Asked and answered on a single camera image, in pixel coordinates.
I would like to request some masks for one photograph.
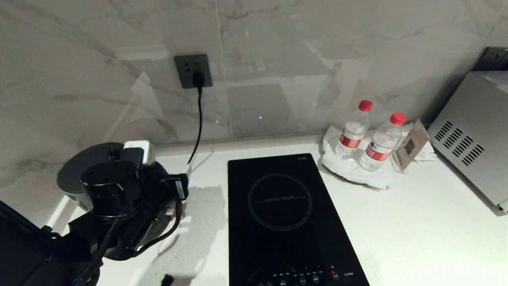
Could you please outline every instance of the black cable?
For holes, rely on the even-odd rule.
[[[102,259],[102,257],[104,257],[104,254],[106,253],[106,250],[108,249],[108,246],[111,243],[111,239],[114,237],[114,235],[120,228],[122,221],[123,218],[121,217],[114,220],[113,224],[106,233],[106,236],[104,237],[104,240],[102,241],[101,245],[93,254],[92,260],[86,266],[85,270],[83,270],[83,272],[81,272],[81,274],[72,281],[72,286],[84,286],[85,284],[88,283],[88,280],[90,279],[90,277],[93,275],[93,272],[97,268],[98,262]]]
[[[101,275],[100,268],[97,268],[97,270],[92,273],[92,275],[90,277],[90,281],[88,281],[88,283],[85,284],[85,286],[96,286],[97,282],[99,282],[100,275]]]
[[[192,158],[194,157],[194,154],[196,153],[196,150],[198,149],[199,140],[201,139],[201,130],[203,129],[203,112],[201,111],[201,95],[202,92],[199,91],[199,98],[198,98],[198,108],[199,108],[199,131],[198,131],[198,139],[196,140],[196,145],[194,146],[194,151],[192,151],[192,155],[189,158],[189,161],[187,164],[190,164],[192,162]]]
[[[196,140],[196,145],[194,146],[194,151],[192,151],[192,155],[189,158],[189,161],[187,164],[190,164],[192,162],[192,158],[194,158],[194,154],[196,153],[196,150],[198,149],[199,140],[201,139],[201,130],[203,129],[203,112],[201,111],[201,96],[203,95],[203,86],[205,85],[205,77],[203,74],[199,71],[196,71],[192,78],[192,83],[195,87],[198,88],[198,108],[199,108],[199,132],[198,132],[198,139]]]
[[[178,228],[178,225],[180,224],[180,220],[182,219],[182,202],[179,199],[177,199],[177,201],[176,201],[175,212],[176,212],[175,223],[173,224],[171,229],[168,230],[168,232],[166,232],[165,234],[163,234],[163,235],[157,237],[156,239],[148,242],[147,244],[143,245],[143,247],[141,247],[141,249],[134,252],[132,257],[136,257],[136,256],[142,254],[145,250],[147,250],[148,248],[150,248],[157,242],[166,239],[168,236],[172,235],[173,232],[175,232],[175,230]]]

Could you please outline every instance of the white marble wall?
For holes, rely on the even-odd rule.
[[[206,53],[203,139],[312,132],[362,99],[428,121],[507,0],[0,0],[0,199],[37,224],[56,172],[104,141],[193,141],[172,57]]]

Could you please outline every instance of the cooking zone circle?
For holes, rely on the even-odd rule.
[[[263,226],[290,231],[310,216],[310,193],[297,179],[285,174],[270,174],[250,188],[248,205],[252,216]]]

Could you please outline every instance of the tile grout line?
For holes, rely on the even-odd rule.
[[[224,81],[226,81],[226,73],[224,72],[224,50],[223,50],[223,47],[222,47],[222,34],[220,33],[219,8],[218,8],[218,5],[217,5],[217,0],[213,0],[213,2],[215,3],[215,19],[216,19],[216,22],[217,22],[217,33],[219,34],[220,71],[223,74]]]
[[[494,28],[494,25],[496,24],[497,20],[501,16],[501,13],[503,12],[503,10],[505,9],[507,4],[508,4],[508,0],[505,0],[504,3],[503,3],[503,6],[501,6],[501,9],[499,9],[499,13],[497,13],[496,17],[494,18],[494,21],[492,21],[492,24],[490,25],[490,28],[485,33],[485,36],[483,37],[484,41],[487,39],[487,36],[489,36],[489,33],[492,30],[492,28]]]

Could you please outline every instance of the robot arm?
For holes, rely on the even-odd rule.
[[[126,148],[118,143],[97,145],[63,166],[58,173],[59,187],[88,211],[69,223],[70,233],[64,237],[51,233],[47,226],[38,229],[0,204],[2,282],[93,286],[103,257],[136,257],[176,230],[181,201],[188,195],[188,177],[168,174],[151,159],[149,143],[141,141],[137,147],[137,142],[128,142]],[[172,204],[175,224],[161,235],[169,224],[166,210]]]

